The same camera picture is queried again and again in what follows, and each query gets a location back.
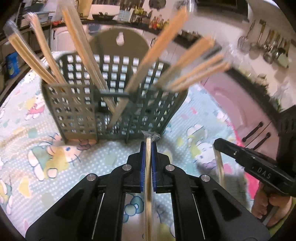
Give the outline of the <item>black wok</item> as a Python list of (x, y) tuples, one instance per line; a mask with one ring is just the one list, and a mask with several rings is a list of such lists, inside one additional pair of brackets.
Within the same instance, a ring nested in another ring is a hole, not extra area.
[(111, 21), (116, 15), (108, 15), (108, 13), (99, 12), (98, 14), (92, 14), (94, 20), (97, 21)]

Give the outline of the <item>wooden chopstick pair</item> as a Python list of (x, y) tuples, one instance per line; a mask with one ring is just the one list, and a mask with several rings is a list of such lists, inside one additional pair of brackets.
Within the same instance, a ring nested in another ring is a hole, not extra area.
[(27, 65), (34, 70), (46, 83), (54, 84), (57, 83), (55, 78), (45, 68), (43, 62), (37, 57), (31, 47), (23, 39), (17, 25), (14, 21), (8, 20), (3, 31), (21, 58), (27, 63)]
[(90, 76), (90, 79), (98, 90), (109, 90), (107, 83), (100, 71), (99, 65), (95, 60), (74, 3), (72, 1), (59, 1), (59, 8), (76, 51), (80, 56), (82, 63)]
[(60, 72), (60, 68), (57, 65), (55, 59), (53, 58), (49, 45), (46, 41), (45, 35), (43, 33), (39, 18), (36, 13), (28, 12), (26, 14), (26, 19), (30, 22), (30, 25), (32, 29), (35, 32), (35, 35), (37, 37), (37, 41), (39, 43), (39, 46), (41, 48), (41, 51), (43, 52), (46, 61), (48, 62), (51, 71), (53, 72), (55, 79), (59, 84), (67, 84), (65, 78), (63, 77), (62, 73)]
[(145, 139), (144, 168), (144, 240), (157, 240), (154, 221), (154, 189), (152, 178), (152, 142), (159, 135), (155, 132), (142, 131)]
[(163, 88), (171, 77), (174, 77), (178, 72), (191, 64), (195, 59), (199, 58), (203, 53), (213, 48), (214, 45), (215, 40), (209, 36), (197, 40), (184, 54), (182, 54), (176, 63), (171, 65), (170, 68), (160, 75), (154, 86), (157, 88)]
[(231, 63), (224, 59), (224, 54), (216, 54), (199, 64), (191, 72), (174, 80), (166, 86), (165, 90), (170, 92), (184, 91), (205, 78), (229, 70), (230, 67)]
[(147, 75), (149, 68), (151, 68), (151, 66), (157, 61), (170, 41), (176, 37), (178, 31), (182, 28), (188, 17), (189, 13), (187, 12), (187, 7), (181, 7), (170, 21), (169, 25), (158, 35), (155, 44), (145, 54), (137, 68), (137, 72), (133, 74), (125, 87), (126, 93), (131, 95), (137, 94), (139, 86)]

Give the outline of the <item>blue canister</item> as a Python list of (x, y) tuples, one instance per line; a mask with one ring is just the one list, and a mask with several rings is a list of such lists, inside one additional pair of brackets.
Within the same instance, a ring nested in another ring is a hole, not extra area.
[(6, 67), (10, 78), (14, 78), (20, 73), (17, 52), (13, 52), (6, 56)]

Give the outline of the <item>hanging strainer ladle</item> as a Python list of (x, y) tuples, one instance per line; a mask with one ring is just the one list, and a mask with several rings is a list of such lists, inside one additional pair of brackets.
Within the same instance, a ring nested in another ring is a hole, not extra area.
[(237, 41), (237, 49), (241, 52), (248, 52), (250, 50), (250, 41), (248, 39), (250, 33), (252, 32), (254, 26), (255, 26), (256, 20), (254, 20), (245, 36), (241, 36)]

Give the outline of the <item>hello kitty table cloth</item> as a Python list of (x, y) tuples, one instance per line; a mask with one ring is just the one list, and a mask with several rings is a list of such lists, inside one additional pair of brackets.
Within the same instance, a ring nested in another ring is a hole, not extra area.
[[(215, 167), (212, 144), (217, 138), (241, 143), (227, 114), (195, 85), (157, 148), (172, 164), (199, 176), (204, 164)], [(139, 149), (140, 140), (64, 143), (46, 107), (40, 78), (29, 71), (1, 106), (1, 208), (24, 235), (87, 174), (108, 174)]]

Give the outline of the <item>blue knife block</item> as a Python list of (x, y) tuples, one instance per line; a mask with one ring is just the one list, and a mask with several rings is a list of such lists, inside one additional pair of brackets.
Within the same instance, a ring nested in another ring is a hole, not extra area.
[(117, 20), (122, 22), (129, 22), (130, 21), (131, 12), (127, 10), (119, 10)]

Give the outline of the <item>green hanging spatula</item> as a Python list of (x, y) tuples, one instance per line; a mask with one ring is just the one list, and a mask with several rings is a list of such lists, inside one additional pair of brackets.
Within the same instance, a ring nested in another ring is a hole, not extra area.
[(290, 49), (290, 41), (285, 41), (284, 47), (280, 51), (280, 55), (277, 59), (278, 64), (287, 69), (289, 68), (288, 51)]

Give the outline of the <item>green plastic utensil basket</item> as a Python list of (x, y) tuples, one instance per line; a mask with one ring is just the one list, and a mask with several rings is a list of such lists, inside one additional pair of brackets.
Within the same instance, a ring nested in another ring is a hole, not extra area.
[(137, 32), (112, 28), (90, 41), (107, 90), (92, 82), (78, 53), (63, 54), (58, 63), (66, 84), (41, 84), (46, 105), (63, 140), (125, 140), (142, 137), (142, 132), (163, 134), (187, 92), (165, 92), (154, 84), (169, 68), (156, 60), (138, 89), (125, 92), (130, 78), (149, 49)]

